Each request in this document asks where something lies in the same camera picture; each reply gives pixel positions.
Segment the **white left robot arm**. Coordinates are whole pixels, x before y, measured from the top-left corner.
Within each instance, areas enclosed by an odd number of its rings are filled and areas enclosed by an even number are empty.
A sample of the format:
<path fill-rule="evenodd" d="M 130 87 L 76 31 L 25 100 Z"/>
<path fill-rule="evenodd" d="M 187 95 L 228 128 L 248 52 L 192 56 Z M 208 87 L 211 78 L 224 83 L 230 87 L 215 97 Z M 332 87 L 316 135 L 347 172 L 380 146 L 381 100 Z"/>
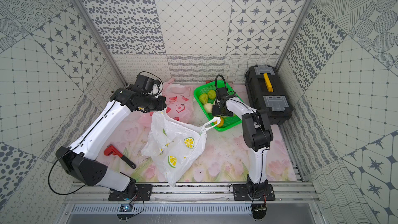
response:
<path fill-rule="evenodd" d="M 102 186 L 121 192 L 127 198 L 135 195 L 135 180 L 96 161 L 116 127 L 131 112 L 158 112 L 166 109 L 166 97 L 137 93 L 126 88 L 116 90 L 103 112 L 81 137 L 56 152 L 65 172 L 87 186 Z"/>

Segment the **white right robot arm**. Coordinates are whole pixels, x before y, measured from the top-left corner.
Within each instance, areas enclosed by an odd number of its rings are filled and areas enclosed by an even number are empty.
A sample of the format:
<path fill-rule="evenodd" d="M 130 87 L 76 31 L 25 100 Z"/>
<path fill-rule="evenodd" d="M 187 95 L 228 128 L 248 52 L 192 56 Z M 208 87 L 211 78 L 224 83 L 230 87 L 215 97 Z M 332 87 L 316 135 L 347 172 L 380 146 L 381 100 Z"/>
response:
<path fill-rule="evenodd" d="M 241 119 L 243 139 L 251 150 L 247 176 L 248 191 L 254 197 L 255 193 L 268 190 L 265 162 L 273 133 L 267 113 L 245 104 L 235 93 L 229 94 L 227 88 L 219 88 L 216 89 L 212 114 L 225 117 L 236 115 Z"/>

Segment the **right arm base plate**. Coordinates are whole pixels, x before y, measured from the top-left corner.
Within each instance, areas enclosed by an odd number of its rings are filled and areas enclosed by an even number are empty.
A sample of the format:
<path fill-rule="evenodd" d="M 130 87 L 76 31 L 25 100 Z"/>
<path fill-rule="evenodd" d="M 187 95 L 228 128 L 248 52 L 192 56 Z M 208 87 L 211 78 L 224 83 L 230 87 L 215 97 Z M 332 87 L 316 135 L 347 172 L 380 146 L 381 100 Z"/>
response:
<path fill-rule="evenodd" d="M 251 187 L 247 184 L 232 184 L 232 194 L 235 201 L 275 201 L 273 186 Z"/>

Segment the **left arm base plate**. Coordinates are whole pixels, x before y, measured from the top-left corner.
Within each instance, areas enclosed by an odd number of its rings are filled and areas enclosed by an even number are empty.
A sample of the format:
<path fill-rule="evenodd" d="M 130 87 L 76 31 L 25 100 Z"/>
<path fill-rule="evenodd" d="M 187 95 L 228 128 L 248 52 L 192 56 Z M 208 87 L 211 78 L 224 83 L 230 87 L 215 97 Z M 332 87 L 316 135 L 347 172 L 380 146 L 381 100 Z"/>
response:
<path fill-rule="evenodd" d="M 132 201 L 136 197 L 142 201 L 149 201 L 152 194 L 152 184 L 135 184 L 134 186 L 128 186 L 125 191 L 116 191 L 110 189 L 109 201 Z"/>

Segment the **white lemon print bag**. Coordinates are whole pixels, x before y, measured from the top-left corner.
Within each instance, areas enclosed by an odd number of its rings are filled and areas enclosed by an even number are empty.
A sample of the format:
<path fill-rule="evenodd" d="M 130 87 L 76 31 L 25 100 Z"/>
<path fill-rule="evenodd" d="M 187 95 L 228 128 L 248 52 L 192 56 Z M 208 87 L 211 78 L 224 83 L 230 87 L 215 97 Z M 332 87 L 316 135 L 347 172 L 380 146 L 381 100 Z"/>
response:
<path fill-rule="evenodd" d="M 150 157 L 171 187 L 203 153 L 207 141 L 206 132 L 219 121 L 208 121 L 198 127 L 172 119 L 166 111 L 155 112 L 143 156 Z"/>

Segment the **yellow pear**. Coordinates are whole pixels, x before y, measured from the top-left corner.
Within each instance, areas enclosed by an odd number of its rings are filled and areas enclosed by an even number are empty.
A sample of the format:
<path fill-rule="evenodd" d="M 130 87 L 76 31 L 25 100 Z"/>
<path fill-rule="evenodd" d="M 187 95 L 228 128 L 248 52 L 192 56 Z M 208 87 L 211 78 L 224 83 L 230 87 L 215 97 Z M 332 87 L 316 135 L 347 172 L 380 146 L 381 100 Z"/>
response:
<path fill-rule="evenodd" d="M 219 118 L 220 118 L 220 121 L 218 122 L 217 127 L 221 128 L 224 125 L 224 118 L 223 117 L 219 117 Z"/>

